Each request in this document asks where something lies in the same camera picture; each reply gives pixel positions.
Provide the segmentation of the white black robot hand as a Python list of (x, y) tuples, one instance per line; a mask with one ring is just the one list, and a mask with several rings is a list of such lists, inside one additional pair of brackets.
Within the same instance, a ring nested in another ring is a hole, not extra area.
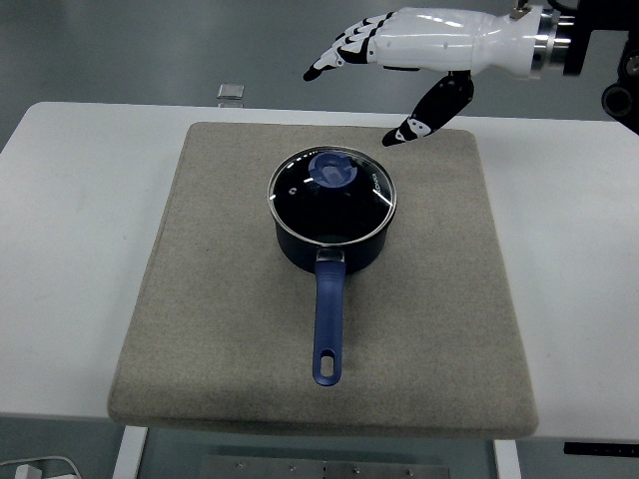
[(540, 6), (504, 16), (404, 7), (368, 17), (337, 36), (304, 73), (304, 80), (345, 65), (443, 73), (412, 113), (382, 138), (386, 147), (407, 143), (436, 132), (458, 115), (473, 98), (472, 77), (486, 68), (529, 77), (542, 13)]

